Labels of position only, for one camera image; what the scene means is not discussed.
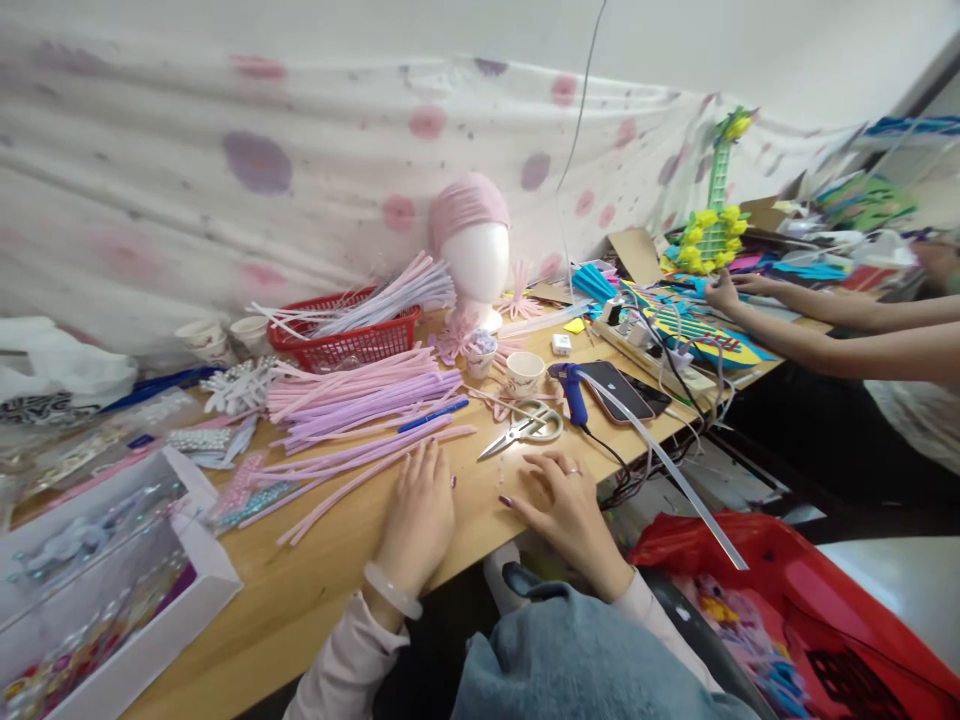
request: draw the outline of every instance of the scissors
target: scissors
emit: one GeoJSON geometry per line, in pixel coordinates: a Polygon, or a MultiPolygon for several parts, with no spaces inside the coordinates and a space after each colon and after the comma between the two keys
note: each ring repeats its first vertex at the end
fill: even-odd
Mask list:
{"type": "Polygon", "coordinates": [[[560,413],[547,407],[539,400],[518,400],[514,403],[514,410],[510,419],[512,421],[510,430],[507,431],[506,435],[494,440],[486,450],[480,453],[477,462],[497,454],[513,444],[515,440],[550,442],[560,437],[560,433],[563,432],[563,418],[560,413]]]}

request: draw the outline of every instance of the pink sleeve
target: pink sleeve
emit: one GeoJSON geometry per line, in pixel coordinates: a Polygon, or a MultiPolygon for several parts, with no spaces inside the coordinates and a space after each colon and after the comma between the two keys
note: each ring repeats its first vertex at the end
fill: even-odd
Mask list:
{"type": "Polygon", "coordinates": [[[634,573],[630,587],[619,599],[611,603],[610,607],[652,632],[670,652],[677,656],[680,662],[687,666],[687,669],[703,683],[708,691],[723,692],[723,689],[717,685],[717,681],[710,675],[707,666],[680,636],[670,618],[660,607],[660,603],[653,596],[653,592],[640,577],[640,573],[634,573]]]}
{"type": "Polygon", "coordinates": [[[372,714],[373,696],[410,644],[384,630],[357,593],[320,649],[313,666],[300,678],[283,720],[359,720],[372,714]]]}

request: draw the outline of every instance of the sticky note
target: sticky note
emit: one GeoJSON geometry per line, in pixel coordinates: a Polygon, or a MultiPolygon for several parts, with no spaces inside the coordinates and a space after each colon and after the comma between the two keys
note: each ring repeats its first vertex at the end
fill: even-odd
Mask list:
{"type": "Polygon", "coordinates": [[[567,332],[572,332],[574,335],[579,335],[583,332],[586,325],[583,322],[583,318],[574,318],[566,325],[563,326],[563,329],[567,332]]]}

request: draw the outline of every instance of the woman's left hand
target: woman's left hand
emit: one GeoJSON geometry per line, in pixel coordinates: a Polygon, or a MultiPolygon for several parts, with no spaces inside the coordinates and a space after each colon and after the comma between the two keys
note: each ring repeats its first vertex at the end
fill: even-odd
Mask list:
{"type": "Polygon", "coordinates": [[[436,440],[407,456],[380,549],[373,561],[415,599],[440,567],[453,538],[453,487],[447,454],[436,440]]]}
{"type": "Polygon", "coordinates": [[[711,307],[721,312],[740,302],[737,287],[733,284],[728,270],[720,271],[720,279],[716,285],[710,284],[703,288],[703,298],[711,307]]]}

